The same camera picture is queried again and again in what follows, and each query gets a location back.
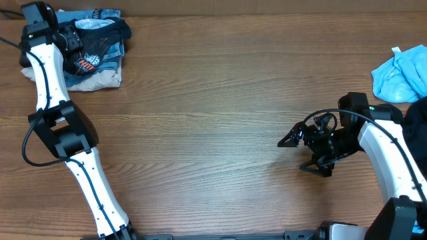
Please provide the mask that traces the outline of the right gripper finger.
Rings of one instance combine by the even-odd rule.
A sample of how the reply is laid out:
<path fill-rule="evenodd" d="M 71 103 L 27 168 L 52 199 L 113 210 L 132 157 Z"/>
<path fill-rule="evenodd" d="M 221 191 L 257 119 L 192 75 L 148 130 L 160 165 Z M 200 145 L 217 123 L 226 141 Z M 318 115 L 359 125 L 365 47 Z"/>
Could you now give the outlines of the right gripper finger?
<path fill-rule="evenodd" d="M 335 164 L 353 154 L 353 151 L 340 155 L 333 153 L 318 155 L 313 153 L 312 158 L 309 161 L 301 164 L 299 169 L 301 171 L 306 171 L 321 177 L 331 177 Z"/>
<path fill-rule="evenodd" d="M 278 142 L 277 147 L 297 147 L 303 136 L 304 123 L 301 121 L 296 123 L 290 132 Z"/>

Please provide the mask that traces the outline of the black orange-patterned cycling jersey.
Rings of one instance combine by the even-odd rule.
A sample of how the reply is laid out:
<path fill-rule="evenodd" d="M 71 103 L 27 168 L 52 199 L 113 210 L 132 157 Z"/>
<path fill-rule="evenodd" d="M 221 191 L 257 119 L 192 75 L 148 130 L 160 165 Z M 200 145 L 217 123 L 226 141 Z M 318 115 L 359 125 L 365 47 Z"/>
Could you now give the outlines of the black orange-patterned cycling jersey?
<path fill-rule="evenodd" d="M 124 56 L 123 41 L 131 38 L 129 25 L 119 17 L 73 19 L 83 49 L 64 56 L 64 71 L 72 75 L 96 73 L 101 65 Z"/>

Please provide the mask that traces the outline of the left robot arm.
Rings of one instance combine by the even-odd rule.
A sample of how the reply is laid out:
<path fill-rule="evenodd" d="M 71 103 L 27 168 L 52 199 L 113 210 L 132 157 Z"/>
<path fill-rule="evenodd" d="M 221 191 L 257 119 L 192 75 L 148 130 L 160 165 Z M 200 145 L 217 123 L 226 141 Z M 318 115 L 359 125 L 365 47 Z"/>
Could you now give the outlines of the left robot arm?
<path fill-rule="evenodd" d="M 28 116 L 28 132 L 37 134 L 55 157 L 54 163 L 65 163 L 74 174 L 99 239 L 137 239 L 103 172 L 97 131 L 67 92 L 64 55 L 76 48 L 79 38 L 71 32 L 61 36 L 55 12 L 44 2 L 22 5 L 21 10 L 27 21 L 21 48 L 33 68 L 37 88 L 36 112 Z"/>

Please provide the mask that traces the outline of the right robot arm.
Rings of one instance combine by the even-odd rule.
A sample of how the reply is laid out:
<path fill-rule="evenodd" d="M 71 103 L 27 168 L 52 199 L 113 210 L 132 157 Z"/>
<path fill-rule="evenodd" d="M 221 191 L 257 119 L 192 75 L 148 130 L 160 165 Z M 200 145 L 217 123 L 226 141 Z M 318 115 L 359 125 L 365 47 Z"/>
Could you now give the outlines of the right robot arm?
<path fill-rule="evenodd" d="M 349 92 L 335 109 L 323 109 L 296 123 L 278 147 L 309 147 L 300 170 L 329 177 L 337 162 L 367 154 L 384 206 L 369 227 L 327 221 L 285 239 L 425 239 L 426 179 L 404 140 L 402 112 L 391 104 L 370 105 L 364 93 Z"/>

